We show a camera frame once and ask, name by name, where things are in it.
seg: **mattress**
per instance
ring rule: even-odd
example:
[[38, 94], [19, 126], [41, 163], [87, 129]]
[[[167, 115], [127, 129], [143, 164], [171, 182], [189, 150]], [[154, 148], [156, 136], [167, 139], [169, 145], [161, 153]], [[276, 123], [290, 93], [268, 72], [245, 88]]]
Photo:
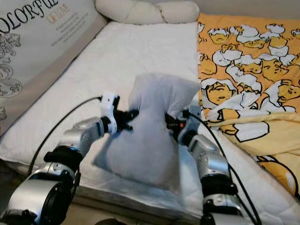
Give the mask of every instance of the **mattress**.
[[[128, 96], [137, 75], [159, 72], [197, 81], [197, 60], [196, 23], [138, 26], [111, 22], [6, 132], [0, 143], [0, 158], [28, 165], [43, 138], [70, 109], [88, 98], [100, 96], [105, 90], [118, 93], [121, 97], [119, 108], [126, 110]], [[55, 130], [41, 150], [36, 164], [43, 162], [45, 153], [55, 148], [66, 129], [93, 116], [101, 116], [96, 100], [79, 108]], [[198, 132], [211, 139], [202, 126]], [[248, 154], [217, 130], [214, 133], [229, 163], [248, 190], [264, 224], [299, 224], [299, 203]], [[99, 200], [104, 198], [114, 204], [127, 204], [130, 200], [132, 205], [151, 207], [161, 214], [166, 212], [174, 217], [201, 216], [201, 184], [195, 162], [186, 148], [180, 149], [181, 192], [176, 195], [122, 179], [94, 166], [92, 162], [107, 138], [106, 135], [95, 142], [81, 163], [82, 195]], [[246, 202], [240, 187], [239, 190]]]

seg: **gray cushion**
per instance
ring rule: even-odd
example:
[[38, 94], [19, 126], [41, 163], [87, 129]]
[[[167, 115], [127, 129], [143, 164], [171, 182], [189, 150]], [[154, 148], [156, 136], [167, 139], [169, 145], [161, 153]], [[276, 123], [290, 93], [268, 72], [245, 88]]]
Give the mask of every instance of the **gray cushion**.
[[165, 113], [176, 117], [199, 90], [195, 82], [172, 75], [136, 78], [129, 109], [139, 115], [133, 131], [112, 137], [95, 164], [119, 176], [173, 192], [179, 190], [178, 144], [166, 128]]

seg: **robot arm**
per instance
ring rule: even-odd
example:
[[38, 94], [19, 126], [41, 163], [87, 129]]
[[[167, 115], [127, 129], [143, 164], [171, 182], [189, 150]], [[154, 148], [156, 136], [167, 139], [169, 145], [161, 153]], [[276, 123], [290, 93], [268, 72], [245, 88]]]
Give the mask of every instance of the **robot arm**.
[[42, 165], [13, 193], [0, 225], [59, 225], [79, 185], [79, 164], [93, 142], [105, 133], [132, 129], [127, 123], [138, 111], [117, 110], [120, 97], [106, 92], [101, 99], [101, 118], [91, 118], [67, 130]]
[[[200, 116], [200, 108], [191, 106], [188, 113]], [[188, 113], [183, 115], [187, 117], [186, 121], [166, 115], [166, 123], [174, 131], [175, 140], [188, 147], [196, 162], [204, 197], [201, 225], [248, 224], [242, 217], [238, 190], [231, 179], [226, 158], [214, 143], [198, 134], [200, 122]]]

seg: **cartoon print blanket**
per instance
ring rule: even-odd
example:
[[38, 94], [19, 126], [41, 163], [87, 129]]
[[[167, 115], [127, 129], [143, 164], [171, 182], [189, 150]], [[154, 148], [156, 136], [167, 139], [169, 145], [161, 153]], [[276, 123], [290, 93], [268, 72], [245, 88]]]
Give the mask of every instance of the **cartoon print blanket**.
[[198, 55], [207, 123], [300, 200], [300, 21], [200, 14]]

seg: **white pillowcase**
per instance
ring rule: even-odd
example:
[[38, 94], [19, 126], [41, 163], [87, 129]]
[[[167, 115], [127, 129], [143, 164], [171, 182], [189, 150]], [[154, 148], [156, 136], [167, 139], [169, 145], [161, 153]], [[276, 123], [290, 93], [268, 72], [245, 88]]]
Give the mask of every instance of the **white pillowcase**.
[[192, 1], [151, 4], [134, 0], [96, 0], [99, 13], [120, 23], [192, 23], [199, 7]]
[[137, 76], [129, 109], [139, 110], [133, 131], [111, 136], [94, 164], [122, 178], [180, 192], [178, 144], [166, 127], [165, 113], [176, 118], [200, 85], [173, 75]]

